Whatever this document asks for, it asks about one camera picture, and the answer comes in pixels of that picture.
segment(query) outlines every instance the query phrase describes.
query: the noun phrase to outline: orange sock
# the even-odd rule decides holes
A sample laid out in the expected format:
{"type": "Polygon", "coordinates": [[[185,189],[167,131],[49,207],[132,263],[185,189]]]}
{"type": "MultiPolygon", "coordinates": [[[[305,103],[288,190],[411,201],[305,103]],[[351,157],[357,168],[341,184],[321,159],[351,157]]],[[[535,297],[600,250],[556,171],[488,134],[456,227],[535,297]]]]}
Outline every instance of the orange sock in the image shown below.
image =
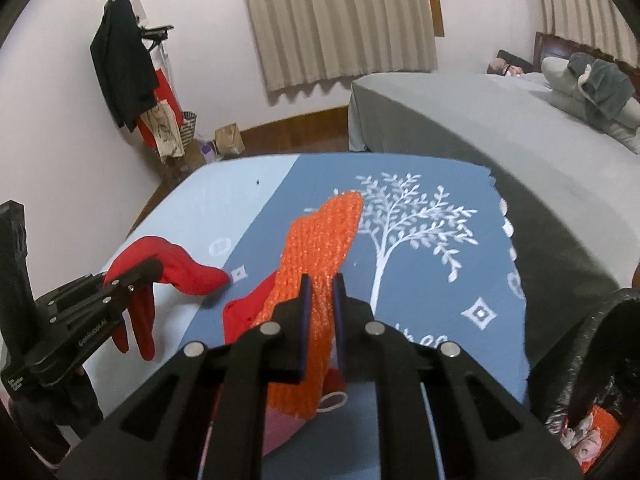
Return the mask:
{"type": "Polygon", "coordinates": [[[333,197],[319,211],[291,225],[282,252],[275,286],[254,326],[271,319],[274,307],[296,298],[302,274],[312,286],[312,309],[306,378],[299,385],[270,384],[268,406],[286,415],[311,419],[322,394],[334,339],[332,280],[344,263],[358,233],[364,200],[357,192],[333,197]]]}

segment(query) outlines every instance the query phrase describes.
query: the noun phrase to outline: beige curtain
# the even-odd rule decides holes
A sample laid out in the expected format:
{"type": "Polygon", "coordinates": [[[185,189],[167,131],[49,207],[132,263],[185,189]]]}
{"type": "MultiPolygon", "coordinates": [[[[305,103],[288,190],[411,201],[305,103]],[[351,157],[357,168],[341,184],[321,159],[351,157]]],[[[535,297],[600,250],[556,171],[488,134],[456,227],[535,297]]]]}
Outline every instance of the beige curtain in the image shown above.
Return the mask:
{"type": "Polygon", "coordinates": [[[640,65],[638,42],[611,0],[542,0],[545,32],[640,65]]]}
{"type": "Polygon", "coordinates": [[[268,90],[372,72],[429,71],[429,0],[248,0],[268,90]]]}

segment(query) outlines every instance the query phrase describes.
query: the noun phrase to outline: gray blanket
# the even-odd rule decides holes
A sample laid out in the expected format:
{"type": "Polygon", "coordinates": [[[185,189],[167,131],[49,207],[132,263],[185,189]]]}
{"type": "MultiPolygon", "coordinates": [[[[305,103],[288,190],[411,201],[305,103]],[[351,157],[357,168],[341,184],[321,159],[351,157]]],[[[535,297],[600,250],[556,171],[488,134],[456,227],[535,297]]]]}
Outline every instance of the gray blanket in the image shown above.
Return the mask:
{"type": "Polygon", "coordinates": [[[600,129],[604,121],[610,121],[620,113],[636,90],[628,76],[615,63],[595,59],[583,52],[573,54],[567,68],[579,78],[588,65],[591,65],[591,73],[582,89],[591,101],[585,100],[585,112],[587,122],[600,129]]]}

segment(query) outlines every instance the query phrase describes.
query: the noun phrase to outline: black jacket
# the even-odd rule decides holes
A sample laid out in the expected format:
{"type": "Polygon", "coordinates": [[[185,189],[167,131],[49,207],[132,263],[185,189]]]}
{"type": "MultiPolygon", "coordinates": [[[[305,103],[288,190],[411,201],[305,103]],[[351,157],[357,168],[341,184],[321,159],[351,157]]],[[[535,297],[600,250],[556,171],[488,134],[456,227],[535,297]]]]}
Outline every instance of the black jacket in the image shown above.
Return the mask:
{"type": "Polygon", "coordinates": [[[135,119],[156,106],[159,83],[129,0],[107,3],[91,56],[113,119],[132,132],[135,119]]]}

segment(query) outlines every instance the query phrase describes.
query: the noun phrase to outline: blue tablecloth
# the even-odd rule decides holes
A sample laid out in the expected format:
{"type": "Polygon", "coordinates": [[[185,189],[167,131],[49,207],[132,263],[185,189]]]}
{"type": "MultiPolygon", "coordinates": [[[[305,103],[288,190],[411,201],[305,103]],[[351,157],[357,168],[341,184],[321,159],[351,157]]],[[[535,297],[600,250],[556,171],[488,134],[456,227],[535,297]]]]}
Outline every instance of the blue tablecloth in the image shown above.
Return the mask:
{"type": "MultiPolygon", "coordinates": [[[[185,332],[223,343],[222,306],[249,294],[276,270],[290,224],[346,190],[365,209],[342,266],[347,293],[375,306],[375,316],[431,347],[459,342],[522,401],[526,302],[508,237],[506,204],[487,168],[407,155],[302,155],[232,254],[234,284],[205,301],[185,332]]],[[[224,251],[220,238],[210,251],[224,251]]],[[[377,478],[374,390],[350,386],[349,402],[316,416],[264,460],[265,479],[377,478]]]]}

